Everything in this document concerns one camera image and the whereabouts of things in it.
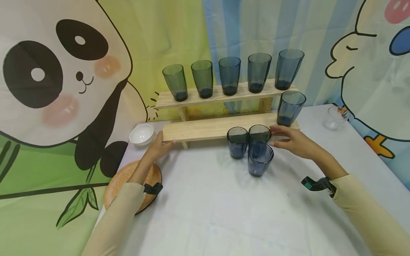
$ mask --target wooden shelf leg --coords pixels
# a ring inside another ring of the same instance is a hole
[[[186,106],[180,107],[180,108],[178,108],[178,111],[180,113],[181,120],[183,122],[189,121],[188,107],[186,107]]]
[[[273,98],[262,98],[259,100],[259,113],[270,113]]]
[[[182,146],[184,146],[184,150],[188,150],[188,142],[187,141],[183,141]]]

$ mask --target pink cheek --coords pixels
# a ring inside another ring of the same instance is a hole
[[[69,124],[78,114],[80,104],[71,95],[62,95],[43,108],[42,122],[45,126],[60,128]]]
[[[386,6],[385,18],[391,24],[398,24],[409,16],[410,0],[391,0]]]
[[[121,69],[120,61],[113,56],[106,55],[94,64],[94,73],[100,78],[110,78]]]

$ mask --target white bowl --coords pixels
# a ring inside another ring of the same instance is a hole
[[[148,124],[138,125],[129,136],[132,143],[138,146],[149,144],[154,138],[154,128]]]

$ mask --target hand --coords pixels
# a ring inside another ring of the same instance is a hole
[[[144,154],[144,157],[148,157],[155,162],[156,160],[163,157],[169,150],[175,145],[176,140],[170,141],[167,144],[163,145],[163,135],[162,131],[160,131],[155,138],[155,140],[150,144],[147,151]]]
[[[286,126],[275,125],[270,127],[272,136],[286,136],[289,139],[270,142],[273,147],[289,150],[293,154],[305,159],[317,159],[326,154],[326,150],[309,139],[301,131]]]

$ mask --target clear glass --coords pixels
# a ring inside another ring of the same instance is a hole
[[[269,168],[273,159],[272,148],[265,143],[254,143],[249,149],[248,171],[251,175],[260,177]]]
[[[282,93],[276,119],[277,124],[291,126],[296,117],[298,117],[305,102],[306,96],[301,92],[287,91]]]
[[[257,142],[269,143],[272,137],[271,130],[264,125],[254,125],[249,128],[249,148]]]
[[[225,57],[219,61],[219,74],[221,75],[222,91],[226,96],[232,96],[238,91],[239,72],[241,59]]]
[[[196,61],[191,65],[191,70],[199,96],[203,99],[211,97],[214,85],[212,62]]]
[[[187,84],[185,82],[184,67],[180,64],[166,66],[162,70],[166,84],[176,101],[184,101],[188,98]]]
[[[305,53],[297,49],[286,49],[279,53],[275,73],[275,88],[287,90],[293,83]]]
[[[345,108],[331,106],[323,120],[323,126],[331,131],[336,131],[350,116],[350,112]]]
[[[267,53],[254,53],[248,57],[248,89],[251,93],[263,90],[271,61],[272,56]]]
[[[242,158],[248,146],[248,131],[242,127],[233,127],[227,132],[226,138],[231,156],[236,159]]]

